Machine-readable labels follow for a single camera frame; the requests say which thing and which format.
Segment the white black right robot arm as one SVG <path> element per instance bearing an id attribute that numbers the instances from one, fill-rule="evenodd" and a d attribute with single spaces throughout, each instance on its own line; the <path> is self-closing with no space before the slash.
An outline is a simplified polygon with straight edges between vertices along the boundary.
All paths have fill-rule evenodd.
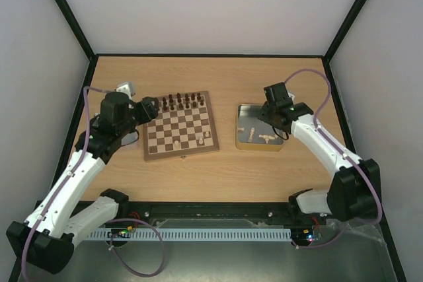
<path id="1" fill-rule="evenodd" d="M 308 189 L 291 195 L 289 218 L 301 224 L 312 213 L 319 213 L 342 222 L 359 219 L 378 223 L 383 210 L 376 191 L 380 185 L 377 163 L 363 160 L 344 147 L 321 125 L 308 105 L 293 102 L 285 83 L 267 86 L 264 93 L 266 102 L 258 119 L 301 141 L 331 177 L 327 191 Z"/>

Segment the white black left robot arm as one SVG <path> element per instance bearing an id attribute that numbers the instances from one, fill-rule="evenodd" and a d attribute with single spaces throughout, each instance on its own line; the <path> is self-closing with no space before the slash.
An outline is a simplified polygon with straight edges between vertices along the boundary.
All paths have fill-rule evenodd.
<path id="1" fill-rule="evenodd" d="M 116 221 L 128 196 L 106 190 L 90 206 L 74 215 L 88 185 L 121 148 L 123 138 L 137 126 L 158 116 L 159 101 L 145 97 L 134 102 L 131 96 L 107 91 L 97 116 L 87 119 L 87 128 L 75 146 L 67 168 L 41 204 L 24 222 L 12 222 L 7 238 L 20 259 L 21 273 L 29 280 L 27 264 L 52 274 L 70 261 L 76 247 L 101 225 Z"/>

